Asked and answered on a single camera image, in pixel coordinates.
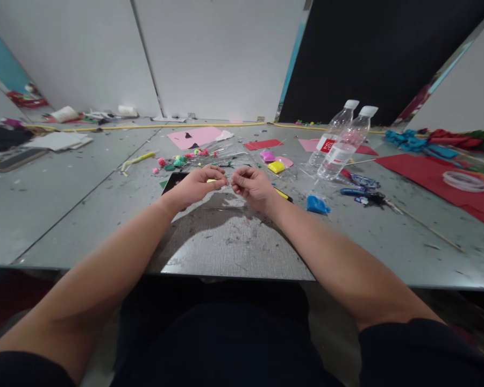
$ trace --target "plastic water bottle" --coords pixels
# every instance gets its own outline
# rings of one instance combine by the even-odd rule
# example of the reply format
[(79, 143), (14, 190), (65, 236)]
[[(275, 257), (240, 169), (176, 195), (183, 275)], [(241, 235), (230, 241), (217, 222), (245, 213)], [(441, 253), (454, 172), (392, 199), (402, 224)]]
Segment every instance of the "plastic water bottle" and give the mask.
[(355, 110), (358, 104), (359, 101), (355, 99), (348, 99), (346, 101), (344, 109), (338, 112), (330, 121), (328, 128), (326, 128), (326, 131), (323, 133), (323, 136), (317, 143), (316, 151), (312, 153), (312, 156), (310, 156), (308, 164), (315, 167), (319, 167), (321, 165), (325, 156), (328, 154), (333, 144), (335, 144), (337, 138), (353, 120), (353, 110)]
[(359, 116), (351, 121), (348, 128), (343, 130), (337, 142), (324, 158), (317, 171), (317, 176), (325, 180), (332, 180), (339, 174), (366, 138), (371, 125), (371, 117), (377, 110), (376, 106), (364, 106), (360, 110)]

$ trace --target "forearm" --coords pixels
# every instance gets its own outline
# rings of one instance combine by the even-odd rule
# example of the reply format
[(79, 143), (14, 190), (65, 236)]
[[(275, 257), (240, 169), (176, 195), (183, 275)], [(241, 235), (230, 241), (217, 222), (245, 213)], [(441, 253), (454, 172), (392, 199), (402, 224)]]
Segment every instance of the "forearm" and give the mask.
[(136, 285), (176, 213), (164, 197), (151, 204), (70, 270), (35, 312), (48, 321), (100, 326)]
[(416, 317), (440, 321), (384, 264), (313, 215), (283, 201), (269, 216), (360, 329)]

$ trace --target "person's left hand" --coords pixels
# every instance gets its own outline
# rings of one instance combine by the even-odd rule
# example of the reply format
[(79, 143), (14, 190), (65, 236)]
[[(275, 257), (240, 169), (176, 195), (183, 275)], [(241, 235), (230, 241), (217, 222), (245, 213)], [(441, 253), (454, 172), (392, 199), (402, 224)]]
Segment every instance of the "person's left hand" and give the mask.
[(196, 168), (161, 199), (176, 212), (183, 211), (189, 205), (202, 200), (208, 192), (219, 190), (228, 185), (225, 170), (214, 165)]

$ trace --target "red label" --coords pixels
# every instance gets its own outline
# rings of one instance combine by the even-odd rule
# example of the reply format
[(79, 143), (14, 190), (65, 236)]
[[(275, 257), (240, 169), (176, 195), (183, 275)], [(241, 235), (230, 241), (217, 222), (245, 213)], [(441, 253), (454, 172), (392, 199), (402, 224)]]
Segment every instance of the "red label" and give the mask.
[(321, 152), (328, 153), (332, 149), (333, 144), (335, 144), (335, 140), (326, 139), (324, 145), (321, 147)]

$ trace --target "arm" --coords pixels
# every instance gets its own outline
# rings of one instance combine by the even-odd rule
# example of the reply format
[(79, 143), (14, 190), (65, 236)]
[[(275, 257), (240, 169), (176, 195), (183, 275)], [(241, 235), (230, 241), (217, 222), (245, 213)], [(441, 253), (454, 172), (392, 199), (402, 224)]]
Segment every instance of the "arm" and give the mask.
[(353, 315), (360, 330), (380, 323), (406, 323), (413, 318), (442, 322), (370, 253), (283, 200), (265, 173), (241, 168), (235, 171), (231, 183), (236, 194), (276, 223), (323, 288)]
[[(207, 183), (210, 178), (217, 181)], [(62, 365), (79, 384), (96, 334), (144, 273), (174, 216), (224, 185), (222, 168), (192, 171), (70, 270), (0, 338), (0, 352), (46, 357)]]

